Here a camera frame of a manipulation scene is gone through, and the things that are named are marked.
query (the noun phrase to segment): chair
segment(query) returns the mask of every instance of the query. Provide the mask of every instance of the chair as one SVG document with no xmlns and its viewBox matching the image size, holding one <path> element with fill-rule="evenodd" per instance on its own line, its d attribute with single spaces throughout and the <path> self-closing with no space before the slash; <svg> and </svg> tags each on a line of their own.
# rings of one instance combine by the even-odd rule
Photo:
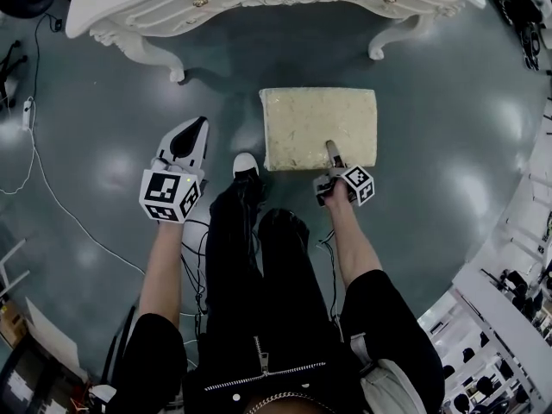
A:
<svg viewBox="0 0 552 414">
<path fill-rule="evenodd" d="M 3 281 L 3 290 L 0 292 L 0 298 L 6 294 L 9 290 L 11 290 L 13 287 L 15 287 L 17 284 L 19 284 L 22 280 L 24 280 L 29 274 L 30 271 L 27 270 L 25 273 L 19 275 L 16 280 L 13 282 L 10 282 L 8 279 L 8 274 L 6 273 L 6 262 L 8 261 L 11 256 L 14 255 L 14 253 L 19 250 L 23 246 L 23 244 L 27 242 L 26 239 L 21 239 L 3 258 L 0 260 L 0 276 L 2 277 Z"/>
<path fill-rule="evenodd" d="M 0 61 L 0 100 L 3 101 L 4 105 L 7 108 L 12 108 L 16 105 L 16 99 L 13 98 L 13 93 L 10 93 L 8 95 L 8 88 L 6 87 L 6 83 L 8 82 L 9 75 L 21 64 L 25 63 L 27 61 L 27 55 L 23 55 L 20 59 L 18 59 L 15 63 L 13 63 L 11 66 L 9 65 L 9 59 L 11 58 L 11 53 L 14 50 L 14 48 L 18 48 L 21 46 L 20 41 L 14 41 L 12 45 L 9 47 L 8 55 Z"/>
</svg>

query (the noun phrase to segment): white cable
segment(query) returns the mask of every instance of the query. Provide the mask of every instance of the white cable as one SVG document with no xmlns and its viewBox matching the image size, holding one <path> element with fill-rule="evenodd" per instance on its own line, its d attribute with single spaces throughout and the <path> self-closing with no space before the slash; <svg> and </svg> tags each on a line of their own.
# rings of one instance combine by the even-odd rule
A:
<svg viewBox="0 0 552 414">
<path fill-rule="evenodd" d="M 31 163 L 28 165 L 27 177 L 23 180 L 22 184 L 19 187 L 17 187 L 14 191 L 5 191 L 2 188 L 0 188 L 0 192 L 3 193 L 4 195 L 16 195 L 23 187 L 25 187 L 25 185 L 27 184 L 28 179 L 31 177 L 31 171 L 33 169 L 33 163 L 35 162 L 35 149 L 36 149 L 36 147 L 35 147 L 35 137 L 33 135 L 33 127 L 35 126 L 36 107 L 35 107 L 35 101 L 32 97 L 29 97 L 28 100 L 32 100 L 32 103 L 33 103 L 32 106 L 34 107 L 33 108 L 33 122 L 31 123 L 30 128 L 28 130 L 28 132 L 31 135 L 31 143 L 33 145 L 33 149 L 32 149 L 33 156 L 31 156 Z"/>
<path fill-rule="evenodd" d="M 96 245 L 98 245 L 100 248 L 102 248 L 103 250 L 105 250 L 107 253 L 109 254 L 112 254 L 113 256 L 115 256 L 118 260 L 122 260 L 125 264 L 128 264 L 130 265 L 131 267 L 133 267 L 135 270 L 139 271 L 142 275 L 145 274 L 143 272 L 143 270 L 141 270 L 139 267 L 137 267 L 136 265 L 134 265 L 132 262 L 129 262 L 128 260 L 124 259 L 122 256 L 120 256 L 119 254 L 115 253 L 114 251 L 110 250 L 109 248 L 105 247 L 101 242 L 97 241 L 94 236 L 92 236 L 90 234 L 90 232 L 85 229 L 85 227 L 83 226 L 82 223 L 80 223 L 80 221 L 78 220 L 78 218 L 76 216 L 74 216 L 68 209 L 66 209 L 63 204 L 58 200 L 58 198 L 55 196 L 55 193 L 53 192 L 52 190 L 52 187 L 50 186 L 50 183 L 48 182 L 47 180 L 47 177 L 46 177 L 46 174 L 44 172 L 44 166 L 42 165 L 42 160 L 41 160 L 41 155 L 39 154 L 38 152 L 38 148 L 36 147 L 36 144 L 35 144 L 35 136 L 34 136 L 34 133 L 35 133 L 35 119 L 36 119 L 36 105 L 35 105 L 35 101 L 32 97 L 29 97 L 28 98 L 29 100 L 32 100 L 32 107 L 34 109 L 34 114 L 33 114 L 33 121 L 32 123 L 30 124 L 30 128 L 29 128 L 29 131 L 30 131 L 30 134 L 31 134 L 31 141 L 33 143 L 33 157 L 31 159 L 31 164 L 29 165 L 28 167 L 28 175 L 27 177 L 25 178 L 25 180 L 23 181 L 23 184 L 18 187 L 15 191 L 13 192 L 6 192 L 4 190 L 0 190 L 2 193 L 5 193 L 6 195 L 15 195 L 18 191 L 20 191 L 24 186 L 25 184 L 27 183 L 29 177 L 30 177 L 30 174 L 31 174 L 31 169 L 33 168 L 33 162 L 35 161 L 35 154 L 36 154 L 36 159 L 38 160 L 38 163 L 39 163 L 39 167 L 41 169 L 41 173 L 42 173 L 42 177 L 44 178 L 44 183 L 46 184 L 46 187 L 48 188 L 48 190 L 50 191 L 50 193 L 52 194 L 52 197 L 53 197 L 53 200 L 56 202 L 56 204 L 67 214 L 69 215 L 77 224 L 78 226 L 86 233 L 86 235 L 92 240 L 92 242 L 94 242 Z"/>
<path fill-rule="evenodd" d="M 144 271 L 137 267 L 136 265 L 134 265 L 132 262 L 129 262 L 128 260 L 124 259 L 122 256 L 120 256 L 119 254 L 115 253 L 114 251 L 110 250 L 109 248 L 105 247 L 100 241 L 97 241 L 94 236 L 92 236 L 90 234 L 90 232 L 85 229 L 85 226 L 80 223 L 80 221 L 78 220 L 78 218 L 76 216 L 74 216 L 68 209 L 66 209 L 64 207 L 64 205 L 58 200 L 58 198 L 55 196 L 55 193 L 53 192 L 52 190 L 52 187 L 50 186 L 50 183 L 48 183 L 48 180 L 46 178 L 46 174 L 44 173 L 44 166 L 42 165 L 42 160 L 41 160 L 41 155 L 38 153 L 38 148 L 34 148 L 34 151 L 36 152 L 36 158 L 38 160 L 38 164 L 39 164 L 39 167 L 41 168 L 41 172 L 42 172 L 42 177 L 44 178 L 44 182 L 46 184 L 46 187 L 48 188 L 48 190 L 50 191 L 50 193 L 52 194 L 53 196 L 53 200 L 56 202 L 56 204 L 67 214 L 69 215 L 74 221 L 75 223 L 77 223 L 77 225 L 86 233 L 86 235 L 91 239 L 92 242 L 94 242 L 97 246 L 99 246 L 100 248 L 102 248 L 103 250 L 105 250 L 107 253 L 109 254 L 112 254 L 113 256 L 115 256 L 118 260 L 122 260 L 125 264 L 133 267 L 135 270 L 139 271 L 142 275 L 145 275 Z"/>
<path fill-rule="evenodd" d="M 328 235 L 324 238 L 324 239 L 321 239 L 320 241 L 318 241 L 319 244 L 324 244 L 325 242 L 328 242 L 331 238 L 334 237 L 334 235 L 336 234 L 336 231 L 335 230 L 331 230 Z"/>
</svg>

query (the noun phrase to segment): black pants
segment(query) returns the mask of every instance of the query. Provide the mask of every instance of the black pants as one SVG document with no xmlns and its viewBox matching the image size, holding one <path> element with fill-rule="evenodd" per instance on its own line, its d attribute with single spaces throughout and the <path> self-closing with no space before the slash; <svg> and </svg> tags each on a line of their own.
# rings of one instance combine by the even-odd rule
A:
<svg viewBox="0 0 552 414">
<path fill-rule="evenodd" d="M 348 347 L 350 337 L 360 333 L 370 358 L 394 361 L 428 414 L 436 414 L 444 396 L 441 361 L 387 275 L 365 273 L 348 287 L 341 317 L 345 342 L 340 343 L 307 254 L 308 229 L 291 212 L 270 210 L 262 218 L 264 277 L 257 269 L 251 230 L 261 198 L 256 175 L 243 176 L 211 206 L 209 318 L 198 344 L 198 369 L 186 374 L 182 338 L 170 322 L 143 316 L 125 351 L 123 383 L 108 414 L 133 407 L 156 414 L 178 392 L 182 376 L 185 410 L 191 414 L 242 414 L 251 397 L 277 392 L 307 393 L 338 413 L 369 412 L 359 383 L 363 366 Z M 305 370 L 225 386 L 260 375 L 255 337 L 268 353 L 270 372 Z M 307 367 L 314 363 L 326 365 Z M 216 389 L 205 391 L 210 386 Z"/>
<path fill-rule="evenodd" d="M 290 373 L 285 379 L 271 377 L 245 389 L 211 391 L 202 405 L 222 402 L 211 409 L 239 406 L 232 399 L 236 393 L 246 404 L 249 393 L 270 395 L 280 387 L 305 392 L 301 385 L 309 384 L 310 392 L 325 392 L 320 380 L 339 354 L 338 332 L 329 321 L 308 255 L 309 230 L 290 211 L 270 210 L 260 221 L 264 275 L 257 268 L 252 228 L 262 188 L 256 174 L 242 176 L 210 207 L 205 271 L 209 319 L 199 342 L 202 386 L 259 376 L 255 337 L 268 353 L 271 373 L 322 362 L 327 366 L 315 373 Z"/>
</svg>

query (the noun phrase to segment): dark gray floor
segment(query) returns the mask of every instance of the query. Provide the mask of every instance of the dark gray floor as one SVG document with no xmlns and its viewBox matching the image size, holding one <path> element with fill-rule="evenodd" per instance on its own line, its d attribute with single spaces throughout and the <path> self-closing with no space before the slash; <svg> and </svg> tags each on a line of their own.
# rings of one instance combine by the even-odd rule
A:
<svg viewBox="0 0 552 414">
<path fill-rule="evenodd" d="M 53 13 L 65 17 L 66 6 L 58 3 Z M 358 217 L 419 316 L 509 202 L 536 139 L 549 81 L 525 70 L 515 35 L 492 7 L 439 20 L 423 38 L 391 44 L 386 59 L 373 63 L 367 44 L 388 22 L 349 3 L 233 9 L 189 34 L 154 41 L 190 68 L 185 86 L 116 47 L 88 36 L 70 41 L 44 23 L 35 135 L 47 176 L 99 241 L 143 268 L 156 224 L 137 202 L 141 173 L 166 131 L 195 116 L 210 119 L 204 163 L 210 183 L 195 211 L 207 220 L 210 202 L 232 178 L 234 155 L 247 150 L 263 161 L 259 89 L 374 89 L 377 194 Z M 10 20 L 0 28 L 1 51 L 19 38 L 32 58 L 21 99 L 31 93 L 35 23 Z M 16 131 L 20 117 L 21 105 L 11 120 L 0 112 L 4 189 L 20 182 L 30 157 L 28 138 Z M 330 302 L 329 261 L 313 244 L 329 231 L 311 194 L 318 173 L 264 175 L 271 186 L 267 207 L 295 210 L 309 225 L 312 260 Z M 0 253 L 29 238 L 9 266 L 32 270 L 17 299 L 28 296 L 78 343 L 83 367 L 99 373 L 142 276 L 95 246 L 57 207 L 37 166 L 19 195 L 0 195 L 0 226 Z M 189 227 L 197 246 L 203 229 Z M 184 302 L 183 311 L 193 312 L 188 285 Z M 182 324 L 185 340 L 192 339 L 192 319 Z"/>
</svg>

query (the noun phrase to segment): cable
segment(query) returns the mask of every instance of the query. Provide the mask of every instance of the cable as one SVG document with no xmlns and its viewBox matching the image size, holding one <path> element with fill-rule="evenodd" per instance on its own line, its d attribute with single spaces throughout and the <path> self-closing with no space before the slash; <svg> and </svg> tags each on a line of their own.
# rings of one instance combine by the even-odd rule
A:
<svg viewBox="0 0 552 414">
<path fill-rule="evenodd" d="M 337 303 L 336 258 L 334 256 L 334 249 L 329 244 L 329 241 L 331 240 L 331 238 L 334 237 L 335 233 L 336 232 L 334 230 L 331 230 L 324 239 L 321 239 L 318 241 L 318 244 L 315 247 L 320 248 L 322 251 L 324 251 L 329 256 L 329 261 L 331 262 L 334 297 L 332 299 L 331 308 L 329 309 L 329 318 L 331 319 L 332 323 L 339 329 L 340 335 L 343 338 L 341 325 L 339 323 L 339 316 L 336 313 L 336 303 Z"/>
<path fill-rule="evenodd" d="M 199 280 L 196 279 L 196 277 L 193 275 L 193 272 L 191 271 L 190 267 L 188 266 L 188 263 L 186 262 L 182 254 L 180 254 L 180 260 L 182 260 L 182 264 L 184 264 L 184 269 L 186 271 L 186 274 L 188 275 L 188 279 L 190 280 L 193 291 L 195 291 L 196 294 L 203 293 L 205 291 L 204 287 L 201 285 Z"/>
<path fill-rule="evenodd" d="M 50 31 L 54 32 L 54 33 L 58 33 L 60 30 L 61 30 L 61 19 L 60 18 L 56 18 L 54 16 L 52 16 L 51 14 L 44 14 L 44 16 L 42 16 L 42 18 L 38 21 L 38 23 L 36 23 L 36 28 L 34 28 L 34 43 L 36 45 L 36 67 L 34 69 L 34 86 L 33 86 L 33 99 L 36 99 L 36 82 L 38 80 L 38 69 L 39 69 L 39 64 L 41 63 L 41 47 L 39 46 L 38 44 L 38 28 L 41 26 L 41 23 L 42 21 L 46 18 L 46 17 L 49 17 L 49 24 L 50 24 Z M 55 20 L 55 27 L 52 28 L 52 20 Z"/>
<path fill-rule="evenodd" d="M 199 274 L 203 274 L 203 272 L 200 270 L 201 267 L 201 246 L 204 243 L 205 237 L 209 234 L 209 230 L 207 230 L 204 235 L 201 237 L 201 240 L 199 241 L 199 248 L 198 248 L 198 282 L 201 285 L 201 278 L 199 277 Z"/>
<path fill-rule="evenodd" d="M 204 223 L 203 221 L 198 221 L 196 219 L 188 219 L 186 221 L 187 223 L 195 223 L 195 224 L 201 224 L 201 225 L 204 225 L 205 227 L 207 227 L 207 229 L 209 228 L 209 224 L 208 223 Z M 205 256 L 204 253 L 199 253 L 201 251 L 201 249 L 199 251 L 196 251 L 194 250 L 193 248 L 191 248 L 189 245 L 186 245 L 182 242 L 182 245 L 184 247 L 186 247 L 188 250 L 190 250 L 192 253 L 194 253 L 196 256 Z"/>
<path fill-rule="evenodd" d="M 44 183 L 46 184 L 46 187 L 48 188 L 48 190 L 50 191 L 50 193 L 52 194 L 53 196 L 53 200 L 56 202 L 56 204 L 67 214 L 69 215 L 74 221 L 75 223 L 77 223 L 77 225 L 86 233 L 86 235 L 92 240 L 92 242 L 94 242 L 96 245 L 98 245 L 100 248 L 102 248 L 103 250 L 105 250 L 107 253 L 115 256 L 118 260 L 122 260 L 125 264 L 133 267 L 135 270 L 139 271 L 142 275 L 145 275 L 144 271 L 137 267 L 136 265 L 134 265 L 132 262 L 124 259 L 121 255 L 115 253 L 113 250 L 105 247 L 100 241 L 98 241 L 94 236 L 92 236 L 90 234 L 90 232 L 85 228 L 85 226 L 79 221 L 79 219 L 74 216 L 59 200 L 58 200 L 58 197 L 55 196 L 55 193 L 53 192 L 52 190 L 52 187 L 50 186 L 50 183 L 48 182 L 47 180 L 47 176 L 46 176 L 46 173 L 44 172 L 44 166 L 42 165 L 42 159 L 41 159 L 41 154 L 39 154 L 39 151 L 38 151 L 38 148 L 35 147 L 34 148 L 34 152 L 36 153 L 36 159 L 38 160 L 38 164 L 39 164 L 39 167 L 41 168 L 41 173 L 42 173 L 42 177 L 44 178 Z"/>
<path fill-rule="evenodd" d="M 33 109 L 33 122 L 30 124 L 30 127 L 28 129 L 28 132 L 31 136 L 31 144 L 33 145 L 33 150 L 32 150 L 33 154 L 31 156 L 31 162 L 28 165 L 27 177 L 23 180 L 22 184 L 19 187 L 17 187 L 14 191 L 5 191 L 2 188 L 0 188 L 0 192 L 3 193 L 4 195 L 16 195 L 23 187 L 25 187 L 25 185 L 27 184 L 28 179 L 31 177 L 31 171 L 33 170 L 33 164 L 35 163 L 35 149 L 36 149 L 36 147 L 35 147 L 35 136 L 33 135 L 33 127 L 35 126 L 36 106 L 35 106 L 35 101 L 32 97 L 27 98 L 27 101 L 28 100 L 32 100 L 31 109 Z"/>
</svg>

